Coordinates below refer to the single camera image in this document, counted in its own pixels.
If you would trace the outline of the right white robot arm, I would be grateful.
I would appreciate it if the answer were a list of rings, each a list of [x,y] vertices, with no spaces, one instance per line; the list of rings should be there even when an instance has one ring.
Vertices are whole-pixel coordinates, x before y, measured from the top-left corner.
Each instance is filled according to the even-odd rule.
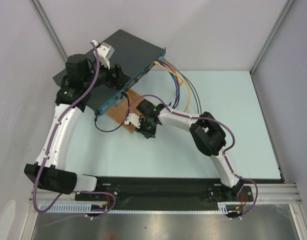
[[[172,126],[189,132],[197,149],[210,157],[216,167],[220,181],[225,186],[225,198],[235,201],[242,195],[244,181],[236,174],[227,157],[226,133],[211,113],[189,115],[172,110],[162,103],[155,106],[146,99],[142,100],[136,109],[140,112],[135,124],[138,133],[147,139],[154,138],[158,125]]]

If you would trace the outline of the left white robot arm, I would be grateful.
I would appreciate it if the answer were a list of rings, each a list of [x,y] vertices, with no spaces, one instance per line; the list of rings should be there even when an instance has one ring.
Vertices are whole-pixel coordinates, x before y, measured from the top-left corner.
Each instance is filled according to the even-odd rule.
[[[86,191],[92,200],[99,200],[104,188],[97,184],[97,177],[65,170],[69,144],[92,90],[102,85],[121,90],[130,77],[99,53],[94,60],[85,54],[69,56],[57,77],[61,83],[50,131],[35,163],[26,164],[24,174],[32,181],[34,193],[39,189],[66,195]]]

